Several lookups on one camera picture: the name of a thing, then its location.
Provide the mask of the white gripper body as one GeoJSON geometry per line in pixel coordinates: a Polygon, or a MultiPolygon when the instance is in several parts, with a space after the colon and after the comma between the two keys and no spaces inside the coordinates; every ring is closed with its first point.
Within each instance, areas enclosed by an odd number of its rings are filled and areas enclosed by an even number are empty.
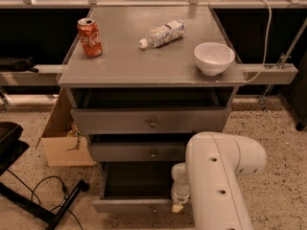
{"type": "Polygon", "coordinates": [[[184,163],[175,164],[171,170],[173,186],[171,197],[175,205],[185,204],[190,196],[186,165],[184,163]]]}

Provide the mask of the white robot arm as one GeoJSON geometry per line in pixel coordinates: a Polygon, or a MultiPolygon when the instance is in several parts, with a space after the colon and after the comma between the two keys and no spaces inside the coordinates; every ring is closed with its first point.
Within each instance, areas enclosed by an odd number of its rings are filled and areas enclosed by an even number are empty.
{"type": "Polygon", "coordinates": [[[236,176],[266,164],[265,149],[251,138],[200,132],[187,143],[185,161],[172,167],[172,211],[189,202],[196,230],[253,230],[236,176]]]}

